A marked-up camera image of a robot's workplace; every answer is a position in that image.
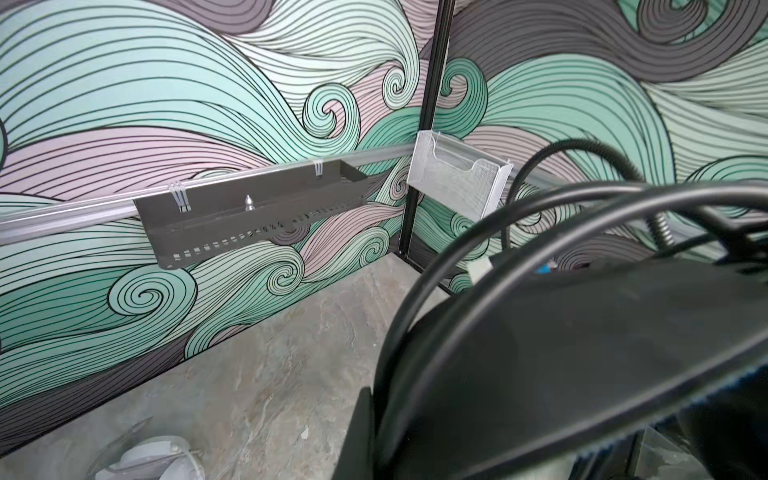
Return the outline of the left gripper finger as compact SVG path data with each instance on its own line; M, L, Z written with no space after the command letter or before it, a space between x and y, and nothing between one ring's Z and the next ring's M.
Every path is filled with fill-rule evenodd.
M373 480L376 417L370 387L360 390L332 480Z

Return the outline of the white headphones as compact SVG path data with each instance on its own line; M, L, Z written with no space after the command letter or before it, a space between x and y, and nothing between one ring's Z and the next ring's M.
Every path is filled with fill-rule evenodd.
M85 479L205 479L200 451L185 438L145 435L152 420L152 416L140 420L104 447Z

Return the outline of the black blue headphones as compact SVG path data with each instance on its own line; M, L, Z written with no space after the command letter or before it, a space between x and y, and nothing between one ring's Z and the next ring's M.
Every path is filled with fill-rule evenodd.
M676 417L717 479L767 475L767 245L719 215L757 182L596 182L531 195L455 240L396 314L373 387L374 479L498 478ZM678 213L725 258L535 270ZM476 285L467 264L503 262Z

